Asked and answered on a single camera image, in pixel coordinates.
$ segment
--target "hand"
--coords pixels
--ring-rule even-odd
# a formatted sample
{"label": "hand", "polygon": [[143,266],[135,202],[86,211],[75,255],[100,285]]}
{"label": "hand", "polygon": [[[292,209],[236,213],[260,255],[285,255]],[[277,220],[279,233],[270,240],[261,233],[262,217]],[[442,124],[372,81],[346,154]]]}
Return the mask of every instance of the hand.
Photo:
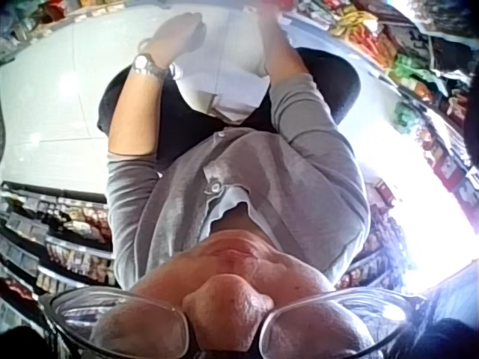
{"label": "hand", "polygon": [[206,26],[200,13],[184,13],[161,25],[142,52],[149,53],[155,64],[168,68],[174,59],[198,47],[204,41]]}

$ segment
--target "eyeglasses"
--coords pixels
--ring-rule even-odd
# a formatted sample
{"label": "eyeglasses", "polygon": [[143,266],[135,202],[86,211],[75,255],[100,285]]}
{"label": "eyeglasses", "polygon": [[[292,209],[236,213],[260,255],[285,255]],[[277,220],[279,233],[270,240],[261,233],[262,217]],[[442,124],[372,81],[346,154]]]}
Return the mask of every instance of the eyeglasses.
{"label": "eyeglasses", "polygon": [[[258,349],[264,359],[365,358],[405,331],[423,303],[384,289],[323,293],[268,314]],[[40,305],[52,328],[98,357],[177,359],[191,345],[181,309],[119,289],[43,295]]]}

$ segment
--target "silver watch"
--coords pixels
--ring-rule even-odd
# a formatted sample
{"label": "silver watch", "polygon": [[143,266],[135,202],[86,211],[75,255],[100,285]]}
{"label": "silver watch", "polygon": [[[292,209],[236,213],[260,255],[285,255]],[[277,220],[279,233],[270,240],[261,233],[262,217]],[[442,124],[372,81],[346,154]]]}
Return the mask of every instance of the silver watch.
{"label": "silver watch", "polygon": [[162,69],[155,65],[150,54],[136,55],[132,64],[132,70],[142,75],[154,76],[158,80],[163,80],[168,73],[168,69]]}

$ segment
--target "gray cardigan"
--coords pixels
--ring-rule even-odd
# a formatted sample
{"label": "gray cardigan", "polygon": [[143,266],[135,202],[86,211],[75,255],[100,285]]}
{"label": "gray cardigan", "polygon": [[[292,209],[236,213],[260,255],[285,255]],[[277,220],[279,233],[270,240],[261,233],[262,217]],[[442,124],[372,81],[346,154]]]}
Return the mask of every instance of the gray cardigan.
{"label": "gray cardigan", "polygon": [[353,151],[310,75],[280,82],[269,95],[278,134],[226,128],[162,178],[152,157],[109,156],[109,223],[123,288],[195,247],[209,203],[232,185],[248,192],[283,251],[338,281],[369,227]]}

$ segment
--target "supermarket aisle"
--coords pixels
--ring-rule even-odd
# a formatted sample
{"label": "supermarket aisle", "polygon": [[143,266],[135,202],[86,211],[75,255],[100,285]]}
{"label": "supermarket aisle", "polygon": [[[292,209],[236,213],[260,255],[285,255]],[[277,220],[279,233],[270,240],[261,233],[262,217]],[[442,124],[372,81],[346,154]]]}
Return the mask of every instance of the supermarket aisle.
{"label": "supermarket aisle", "polygon": [[[63,27],[0,68],[0,101],[7,131],[1,179],[103,193],[106,139],[96,128],[103,91],[134,57],[138,43],[161,21],[187,10],[201,10],[205,22],[212,24],[222,24],[229,11],[207,5],[178,5],[170,10],[153,5],[131,7]],[[374,123],[388,118],[397,96],[369,75],[369,67],[352,50],[337,47],[329,35],[297,21],[284,24],[294,46],[336,53],[358,69],[362,90],[340,129],[368,168],[367,158],[361,158],[364,151],[356,144]],[[366,173],[374,177],[374,169]]]}

